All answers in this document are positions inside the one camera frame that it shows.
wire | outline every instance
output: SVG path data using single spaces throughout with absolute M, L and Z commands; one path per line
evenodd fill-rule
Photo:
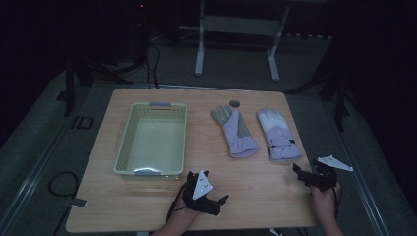
M 52 188 L 52 185 L 55 182 L 55 180 L 58 179 L 58 177 L 61 177 L 63 175 L 70 175 L 74 179 L 75 186 L 74 186 L 74 189 L 71 193 L 64 193 L 64 194 L 58 193 L 55 190 L 53 190 L 53 188 Z M 56 197 L 71 197 L 71 198 L 74 198 L 76 196 L 77 192 L 78 192 L 79 186 L 80 186 L 80 181 L 79 181 L 76 174 L 74 174 L 71 171 L 63 171 L 63 172 L 60 172 L 60 173 L 56 174 L 54 177 L 52 177 L 49 180 L 48 190 L 53 196 L 56 196 Z M 70 209 L 71 209 L 71 207 L 67 206 L 64 214 L 61 216 L 61 219 L 59 220 L 58 226 L 55 228 L 55 231 L 53 232 L 53 235 L 57 235 L 58 230 L 61 228 L 62 222 L 64 221 L 65 217 L 70 212 Z
M 184 206 L 184 207 L 181 207 L 181 208 L 174 209 L 174 208 L 175 208 L 175 205 L 176 205 L 176 203 L 177 203 L 177 201 L 178 201 L 178 199 L 179 199 L 179 197 L 180 197 L 180 195 L 181 195 L 181 194 L 182 194 L 182 192 L 184 191 L 184 189 L 185 189 L 185 187 L 187 186 L 188 182 L 189 182 L 189 181 L 186 181 L 186 182 L 185 182 L 185 183 L 181 186 L 180 190 L 178 191 L 177 196 L 175 197 L 174 202 L 172 202 L 172 203 L 171 203 L 171 207 L 169 208 L 168 214 L 166 214 L 166 221 L 168 221 L 169 217 L 171 217 L 171 213 L 172 213 L 172 212 L 174 212 L 174 211 L 178 211 L 178 210 L 181 210 L 181 209 L 183 209 L 183 208 L 187 207 L 187 206 Z
M 300 229 L 300 228 L 296 228 L 296 230 L 297 230 L 297 232 L 298 232 L 298 234 L 299 234 L 300 236 L 309 236 L 309 233 L 307 232 L 307 229 L 306 229 L 306 228 L 303 228 L 304 233 L 301 231 L 301 229 Z
M 158 82 L 158 80 L 157 80 L 157 75 L 156 75 L 157 65 L 159 64 L 160 51 L 159 51 L 159 49 L 157 49 L 157 47 L 155 47 L 155 46 L 154 46 L 154 45 L 152 45 L 152 44 L 149 44 L 149 47 L 151 47 L 151 48 L 153 48 L 153 49 L 155 49 L 155 50 L 156 50 L 156 52 L 157 52 L 157 57 L 156 57 L 156 62 L 155 62 L 155 65 L 154 65 L 153 69 L 151 69 L 151 68 L 150 68 L 150 66 L 149 66 L 149 59 L 148 59 L 148 57 L 147 57 L 147 59 L 146 59 L 146 61 L 145 61 L 146 65 L 147 65 L 147 81 L 148 81 L 148 88 L 149 88 L 149 89 L 151 89 L 151 86 L 150 86 L 150 73 L 152 73 L 152 75 L 153 75 L 153 82 L 154 82 L 154 84 L 155 84 L 155 87 L 156 87 L 157 89 L 160 89 L 159 82 Z

finger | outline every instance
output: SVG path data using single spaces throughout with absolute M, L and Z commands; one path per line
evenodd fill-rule
M 211 117 L 219 126 L 223 126 L 226 123 L 226 120 L 224 120 L 216 110 L 211 112 Z
M 225 120 L 228 120 L 232 115 L 232 110 L 229 106 L 219 106 L 218 111 Z

glove cuff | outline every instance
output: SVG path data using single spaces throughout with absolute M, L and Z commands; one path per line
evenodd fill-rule
M 258 152 L 260 149 L 257 142 L 251 137 L 243 137 L 230 140 L 229 144 L 230 156 L 235 158 L 248 157 Z
M 287 162 L 301 157 L 301 152 L 295 145 L 289 129 L 275 126 L 266 133 L 266 137 L 272 161 Z

metal frame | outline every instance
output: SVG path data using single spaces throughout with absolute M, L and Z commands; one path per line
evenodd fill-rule
M 205 15 L 205 0 L 201 0 L 200 2 L 199 47 L 197 50 L 196 68 L 194 71 L 195 75 L 200 76 L 203 74 L 205 31 L 220 31 L 274 36 L 273 45 L 269 50 L 267 50 L 267 57 L 271 78 L 273 81 L 279 81 L 275 54 L 279 41 L 282 37 L 282 32 L 284 30 L 290 8 L 288 6 L 284 8 L 280 21 L 271 21 Z

